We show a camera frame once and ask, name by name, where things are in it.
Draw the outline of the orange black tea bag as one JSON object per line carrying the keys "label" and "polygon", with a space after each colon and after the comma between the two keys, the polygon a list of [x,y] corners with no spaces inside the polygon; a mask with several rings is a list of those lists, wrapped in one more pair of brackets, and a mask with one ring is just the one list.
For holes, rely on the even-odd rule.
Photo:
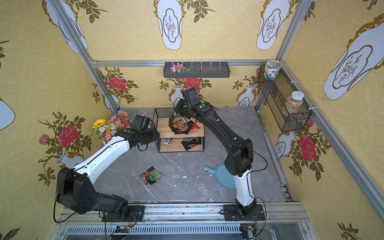
{"label": "orange black tea bag", "polygon": [[176,132],[183,132],[186,131],[189,126],[184,120],[179,119],[173,122],[173,127],[175,128]]}

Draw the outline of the black tea bag with barcode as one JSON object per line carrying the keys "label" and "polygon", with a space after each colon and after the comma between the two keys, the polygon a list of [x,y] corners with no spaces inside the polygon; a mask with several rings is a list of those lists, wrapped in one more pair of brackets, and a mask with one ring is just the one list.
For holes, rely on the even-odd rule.
{"label": "black tea bag with barcode", "polygon": [[175,118],[176,118],[176,115],[177,115],[177,112],[174,111],[174,112],[172,113],[171,117],[169,118],[169,127],[170,127],[171,129],[174,129],[174,127],[173,127],[173,122],[174,122],[174,120],[175,120]]}

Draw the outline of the red black tea bag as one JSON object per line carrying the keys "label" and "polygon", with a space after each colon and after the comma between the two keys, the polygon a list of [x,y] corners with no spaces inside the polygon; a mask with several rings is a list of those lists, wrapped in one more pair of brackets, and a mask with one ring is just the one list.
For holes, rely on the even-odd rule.
{"label": "red black tea bag", "polygon": [[144,173],[140,174],[140,177],[145,185],[148,185],[150,183],[150,174],[151,171],[145,171]]}

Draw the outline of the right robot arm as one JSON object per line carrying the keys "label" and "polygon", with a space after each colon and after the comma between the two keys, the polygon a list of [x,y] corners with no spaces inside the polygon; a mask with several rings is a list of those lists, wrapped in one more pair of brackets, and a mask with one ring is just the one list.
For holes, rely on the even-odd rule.
{"label": "right robot arm", "polygon": [[207,127],[222,143],[228,155],[224,161],[227,171],[232,175],[236,186],[236,205],[239,216],[252,220],[257,214],[257,198],[253,196],[250,173],[254,161],[253,142],[237,135],[208,102],[202,102],[195,88],[182,91],[183,98],[175,106],[181,116]]}

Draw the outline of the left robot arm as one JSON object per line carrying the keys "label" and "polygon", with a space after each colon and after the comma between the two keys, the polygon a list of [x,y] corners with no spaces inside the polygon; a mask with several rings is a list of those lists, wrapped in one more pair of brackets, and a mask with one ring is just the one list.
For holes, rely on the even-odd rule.
{"label": "left robot arm", "polygon": [[127,200],[116,195],[99,193],[93,184],[122,154],[138,145],[147,146],[159,137],[160,133],[153,120],[137,115],[129,129],[119,130],[116,136],[90,158],[71,169],[63,168],[59,171],[55,201],[78,214],[100,211],[127,218]]}

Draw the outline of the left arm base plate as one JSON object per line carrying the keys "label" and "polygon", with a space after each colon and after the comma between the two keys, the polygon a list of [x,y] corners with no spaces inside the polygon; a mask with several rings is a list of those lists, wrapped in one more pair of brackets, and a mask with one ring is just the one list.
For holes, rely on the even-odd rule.
{"label": "left arm base plate", "polygon": [[143,205],[127,205],[119,210],[117,213],[106,213],[102,216],[102,222],[142,222],[145,213],[145,206]]}

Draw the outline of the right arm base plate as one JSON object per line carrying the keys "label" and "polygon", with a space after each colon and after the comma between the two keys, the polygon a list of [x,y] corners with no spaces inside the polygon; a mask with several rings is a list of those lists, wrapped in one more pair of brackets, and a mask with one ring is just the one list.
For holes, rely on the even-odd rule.
{"label": "right arm base plate", "polygon": [[264,221],[266,219],[265,211],[262,205],[254,205],[246,213],[240,206],[224,205],[219,212],[223,215],[225,221]]}

